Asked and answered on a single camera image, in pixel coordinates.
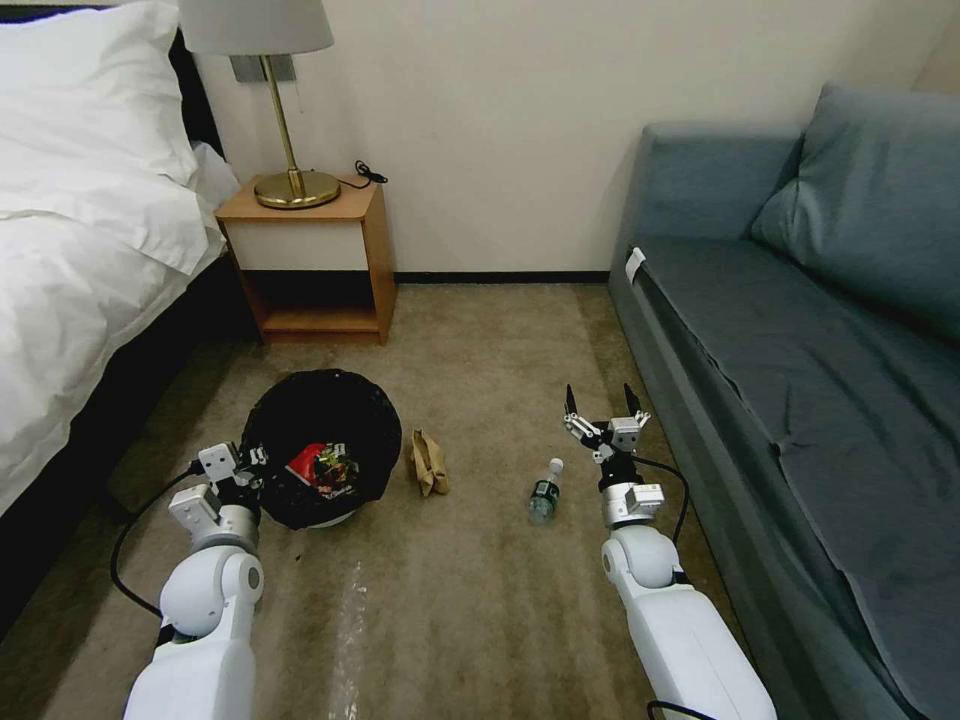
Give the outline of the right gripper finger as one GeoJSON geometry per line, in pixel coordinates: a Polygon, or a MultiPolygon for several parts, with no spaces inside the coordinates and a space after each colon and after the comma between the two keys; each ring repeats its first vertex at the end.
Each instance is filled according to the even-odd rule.
{"type": "Polygon", "coordinates": [[[630,438],[638,438],[651,415],[641,407],[639,397],[628,383],[623,384],[623,392],[627,410],[631,416],[624,433],[627,433],[630,438]]]}
{"type": "Polygon", "coordinates": [[[578,413],[575,394],[570,384],[566,385],[563,423],[567,431],[584,447],[597,453],[603,444],[604,430],[578,413]]]}

